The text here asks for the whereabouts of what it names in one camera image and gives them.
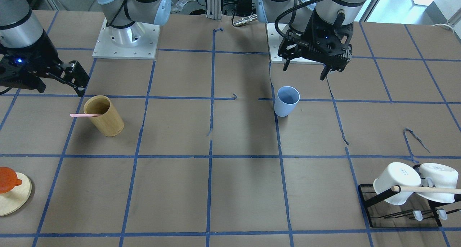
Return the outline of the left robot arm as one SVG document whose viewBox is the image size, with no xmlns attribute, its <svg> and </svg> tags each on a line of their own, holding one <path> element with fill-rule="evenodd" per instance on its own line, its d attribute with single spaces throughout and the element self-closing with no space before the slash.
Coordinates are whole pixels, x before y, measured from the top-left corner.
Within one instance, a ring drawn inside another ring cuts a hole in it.
<svg viewBox="0 0 461 247">
<path fill-rule="evenodd" d="M 277 55 L 288 68 L 304 58 L 324 65 L 321 80 L 352 59 L 353 22 L 367 0 L 258 0 L 257 18 L 282 38 Z"/>
</svg>

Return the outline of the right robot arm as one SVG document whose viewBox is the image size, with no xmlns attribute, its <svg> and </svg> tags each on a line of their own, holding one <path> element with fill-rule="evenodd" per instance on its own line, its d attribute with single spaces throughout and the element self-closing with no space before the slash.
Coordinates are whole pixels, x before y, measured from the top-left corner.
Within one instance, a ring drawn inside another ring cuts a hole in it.
<svg viewBox="0 0 461 247">
<path fill-rule="evenodd" d="M 142 23 L 167 23 L 172 0 L 96 0 L 106 29 L 117 46 L 135 45 L 143 37 Z M 43 78 L 52 78 L 83 97 L 89 75 L 77 60 L 64 63 L 27 0 L 1 0 L 1 86 L 44 93 Z"/>
</svg>

